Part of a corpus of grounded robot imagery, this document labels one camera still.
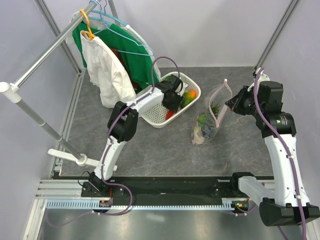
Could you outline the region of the orange toy carrot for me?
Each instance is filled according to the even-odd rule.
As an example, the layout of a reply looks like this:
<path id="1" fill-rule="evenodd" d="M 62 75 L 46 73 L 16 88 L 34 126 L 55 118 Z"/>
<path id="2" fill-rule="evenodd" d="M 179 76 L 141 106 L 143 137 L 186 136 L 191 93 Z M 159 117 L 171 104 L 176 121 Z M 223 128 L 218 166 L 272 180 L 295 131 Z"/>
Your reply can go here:
<path id="1" fill-rule="evenodd" d="M 175 112 L 173 110 L 169 110 L 166 114 L 165 119 L 168 120 L 170 119 L 173 115 L 175 114 Z"/>

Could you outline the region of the clear zip top bag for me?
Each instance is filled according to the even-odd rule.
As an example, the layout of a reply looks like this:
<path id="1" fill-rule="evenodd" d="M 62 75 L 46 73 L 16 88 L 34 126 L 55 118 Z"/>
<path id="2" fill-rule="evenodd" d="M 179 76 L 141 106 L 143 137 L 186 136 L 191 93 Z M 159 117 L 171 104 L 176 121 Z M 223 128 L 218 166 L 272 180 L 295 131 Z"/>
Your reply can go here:
<path id="1" fill-rule="evenodd" d="M 210 91 L 197 112 L 191 132 L 192 144 L 203 145 L 213 140 L 228 110 L 225 102 L 232 96 L 233 92 L 227 79 Z"/>

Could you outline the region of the green orange toy mango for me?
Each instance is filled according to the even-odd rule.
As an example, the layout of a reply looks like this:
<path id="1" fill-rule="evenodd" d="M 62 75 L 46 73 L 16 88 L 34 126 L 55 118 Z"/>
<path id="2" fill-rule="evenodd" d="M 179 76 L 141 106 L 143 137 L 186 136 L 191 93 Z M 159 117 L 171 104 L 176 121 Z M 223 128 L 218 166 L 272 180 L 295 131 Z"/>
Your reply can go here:
<path id="1" fill-rule="evenodd" d="M 180 108 L 183 109 L 189 105 L 197 97 L 197 92 L 195 90 L 189 90 L 183 94 L 183 101 L 180 104 Z"/>

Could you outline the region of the dark toy grape bunch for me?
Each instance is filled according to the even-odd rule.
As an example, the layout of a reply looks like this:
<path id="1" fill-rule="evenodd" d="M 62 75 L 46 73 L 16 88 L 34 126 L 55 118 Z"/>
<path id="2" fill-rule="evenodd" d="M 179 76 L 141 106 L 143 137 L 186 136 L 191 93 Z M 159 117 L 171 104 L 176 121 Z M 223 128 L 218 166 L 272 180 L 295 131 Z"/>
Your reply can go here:
<path id="1" fill-rule="evenodd" d="M 201 127 L 201 133 L 204 138 L 212 138 L 215 135 L 216 128 L 212 125 L 204 125 Z"/>

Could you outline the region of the white toy radish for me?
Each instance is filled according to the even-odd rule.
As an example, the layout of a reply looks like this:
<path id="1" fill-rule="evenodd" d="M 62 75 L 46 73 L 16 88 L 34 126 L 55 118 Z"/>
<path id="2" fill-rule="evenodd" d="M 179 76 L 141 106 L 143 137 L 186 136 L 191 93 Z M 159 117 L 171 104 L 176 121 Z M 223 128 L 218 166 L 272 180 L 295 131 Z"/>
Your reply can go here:
<path id="1" fill-rule="evenodd" d="M 191 133 L 192 143 L 194 145 L 202 145 L 207 143 L 210 139 L 206 136 L 203 136 L 201 128 L 199 126 L 195 126 Z"/>

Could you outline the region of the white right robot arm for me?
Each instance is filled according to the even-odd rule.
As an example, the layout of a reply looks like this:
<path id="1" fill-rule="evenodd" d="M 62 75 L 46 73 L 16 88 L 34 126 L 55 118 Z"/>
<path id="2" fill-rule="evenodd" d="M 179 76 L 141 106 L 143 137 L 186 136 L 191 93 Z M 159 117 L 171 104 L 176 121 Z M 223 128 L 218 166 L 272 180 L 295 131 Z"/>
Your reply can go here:
<path id="1" fill-rule="evenodd" d="M 230 110 L 240 115 L 251 115 L 267 146 L 274 177 L 275 190 L 270 191 L 253 174 L 237 172 L 232 176 L 229 191 L 235 197 L 246 194 L 259 208 L 265 226 L 292 226 L 320 217 L 320 209 L 310 203 L 304 189 L 298 165 L 292 169 L 290 156 L 296 157 L 296 126 L 291 114 L 282 111 L 283 85 L 275 81 L 259 84 L 257 100 L 266 118 L 260 117 L 254 101 L 254 90 L 245 85 L 239 93 L 226 101 Z"/>

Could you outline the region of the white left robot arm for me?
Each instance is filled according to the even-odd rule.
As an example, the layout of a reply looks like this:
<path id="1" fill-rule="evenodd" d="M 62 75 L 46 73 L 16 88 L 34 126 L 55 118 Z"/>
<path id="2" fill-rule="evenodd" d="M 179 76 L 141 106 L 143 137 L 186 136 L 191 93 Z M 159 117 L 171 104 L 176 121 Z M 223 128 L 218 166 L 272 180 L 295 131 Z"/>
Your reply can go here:
<path id="1" fill-rule="evenodd" d="M 107 143 L 99 164 L 89 175 L 92 191 L 99 197 L 106 196 L 110 191 L 109 180 L 114 171 L 116 161 L 124 145 L 130 141 L 137 131 L 139 115 L 157 104 L 168 110 L 177 112 L 184 97 L 177 93 L 183 87 L 182 80 L 171 74 L 168 80 L 158 82 L 147 89 L 139 97 L 128 101 L 118 101 L 111 113 L 107 127 Z"/>

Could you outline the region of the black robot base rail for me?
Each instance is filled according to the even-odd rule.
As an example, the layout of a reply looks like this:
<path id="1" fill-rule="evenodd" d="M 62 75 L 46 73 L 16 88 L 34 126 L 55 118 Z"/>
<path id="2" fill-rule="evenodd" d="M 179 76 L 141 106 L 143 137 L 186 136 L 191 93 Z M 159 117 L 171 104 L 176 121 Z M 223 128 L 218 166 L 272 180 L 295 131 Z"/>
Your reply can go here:
<path id="1" fill-rule="evenodd" d="M 236 180 L 232 176 L 116 176 L 107 181 L 103 191 L 96 190 L 89 180 L 82 186 L 82 197 L 111 197 L 124 201 L 130 194 L 136 203 L 154 201 L 155 204 L 168 204 L 177 201 L 189 204 L 190 201 L 203 199 L 216 201 L 222 198 L 246 198 L 247 195 L 235 187 Z"/>

